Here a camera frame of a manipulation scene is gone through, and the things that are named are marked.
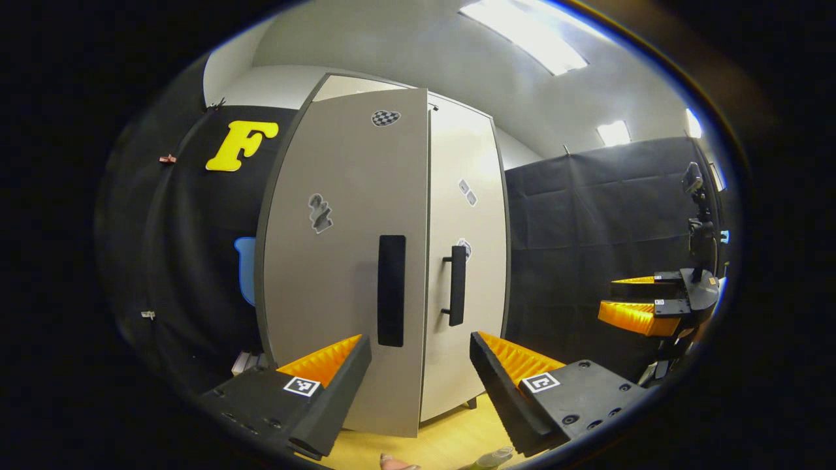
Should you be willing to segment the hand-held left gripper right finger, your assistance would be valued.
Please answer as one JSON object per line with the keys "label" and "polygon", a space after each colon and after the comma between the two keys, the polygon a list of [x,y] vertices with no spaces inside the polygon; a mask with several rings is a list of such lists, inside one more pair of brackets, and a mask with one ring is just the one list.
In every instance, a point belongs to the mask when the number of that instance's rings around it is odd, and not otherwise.
{"label": "hand-held left gripper right finger", "polygon": [[591,360],[564,364],[486,332],[470,360],[516,452],[532,457],[635,411],[647,388]]}

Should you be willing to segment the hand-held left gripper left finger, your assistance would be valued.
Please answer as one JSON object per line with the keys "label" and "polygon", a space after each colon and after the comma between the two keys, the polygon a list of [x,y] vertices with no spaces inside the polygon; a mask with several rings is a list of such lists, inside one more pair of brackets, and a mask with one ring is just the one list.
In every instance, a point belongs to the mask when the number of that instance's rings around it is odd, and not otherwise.
{"label": "hand-held left gripper left finger", "polygon": [[282,367],[254,366],[198,404],[231,434],[271,457],[327,457],[372,360],[356,334]]}

